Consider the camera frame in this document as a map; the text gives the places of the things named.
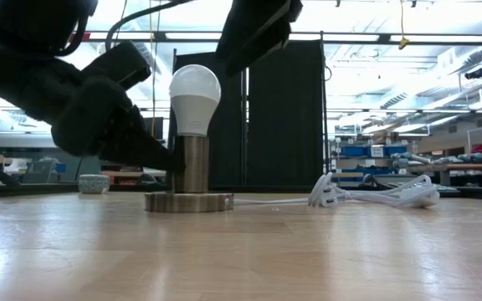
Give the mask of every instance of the workbench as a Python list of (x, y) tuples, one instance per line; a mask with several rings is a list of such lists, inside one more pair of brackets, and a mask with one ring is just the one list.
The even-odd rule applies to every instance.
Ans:
[(451, 171), (482, 171), (482, 164), (432, 164), (424, 166), (411, 166), (408, 172), (439, 172), (440, 184), (451, 186), (449, 173)]
[(0, 300), (482, 300), (482, 200), (161, 214), (144, 193), (0, 198)]

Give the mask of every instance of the round metal base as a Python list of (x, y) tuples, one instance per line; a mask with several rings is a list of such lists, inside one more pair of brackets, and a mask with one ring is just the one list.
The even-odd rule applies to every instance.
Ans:
[(233, 193), (154, 192), (145, 197), (148, 212), (197, 213), (233, 209)]

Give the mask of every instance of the black curtain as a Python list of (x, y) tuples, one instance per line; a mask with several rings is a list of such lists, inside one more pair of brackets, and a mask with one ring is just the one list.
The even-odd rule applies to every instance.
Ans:
[(323, 172), (323, 53), (292, 42), (249, 70), (248, 184), (312, 186)]
[[(223, 65), (215, 59), (215, 53), (179, 55), (174, 69), (189, 64), (200, 64), (212, 70), (222, 90), (221, 101), (208, 130), (209, 185), (215, 189), (220, 186), (241, 186), (241, 130), (244, 116), (241, 110), (241, 75), (227, 77)], [(169, 147), (172, 147), (176, 132), (176, 116), (171, 111)]]

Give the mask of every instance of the ceiling pipe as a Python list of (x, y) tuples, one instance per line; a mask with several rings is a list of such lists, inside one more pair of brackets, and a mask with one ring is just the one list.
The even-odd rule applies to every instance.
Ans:
[[(448, 96), (444, 99), (441, 99), (441, 100), (437, 100), (435, 103), (440, 103), (440, 105), (437, 105), (437, 106), (432, 106), (432, 107), (425, 107), (423, 108), (424, 110), (432, 110), (432, 109), (436, 109), (438, 108), (439, 106), (442, 106), (442, 105), (445, 105), (445, 104), (448, 104), (452, 101), (455, 101), (457, 99), (462, 99), (463, 97), (466, 97), (467, 95), (469, 94), (473, 94), (473, 93), (476, 93), (478, 92), (479, 90), (482, 89), (482, 83), (481, 84), (478, 84), (472, 88), (469, 88), (469, 89), (466, 89), (466, 90), (463, 90), (462, 92), (460, 93), (457, 93), (457, 94), (453, 94), (451, 96)], [(438, 118), (438, 117), (448, 117), (450, 116), (451, 114), (437, 114), (435, 117)], [(422, 118), (425, 118), (427, 117), (426, 115), (418, 115), (417, 117), (414, 117), (414, 115), (407, 115), (407, 116), (403, 116), (403, 117), (398, 117), (396, 118), (395, 120), (392, 120), (391, 122), (394, 124), (393, 126), (391, 126), (390, 128), (386, 129), (386, 130), (393, 130), (395, 128), (397, 128), (398, 126), (400, 126), (403, 122), (405, 121), (412, 121), (412, 122), (417, 122), (417, 123), (420, 123), (419, 121), (422, 119)]]
[(383, 95), (380, 102), (382, 109), (387, 109), (393, 105), (400, 103), (417, 94), (421, 94), (438, 86), (438, 79), (440, 77), (451, 74), (462, 74), (471, 70), (477, 64), (482, 62), (482, 47), (475, 48), (462, 54), (458, 54), (455, 48), (440, 54), (438, 60), (444, 56), (451, 56), (451, 61), (456, 63), (448, 65), (444, 68), (433, 69), (424, 74), (419, 75), (418, 79), (414, 79), (405, 84), (400, 84), (390, 92)]

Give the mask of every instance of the light bulb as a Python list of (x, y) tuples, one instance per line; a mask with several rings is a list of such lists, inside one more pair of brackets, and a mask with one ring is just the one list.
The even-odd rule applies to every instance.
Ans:
[(204, 66), (187, 65), (172, 76), (170, 92), (177, 134), (207, 136), (209, 121), (221, 99), (217, 76)]

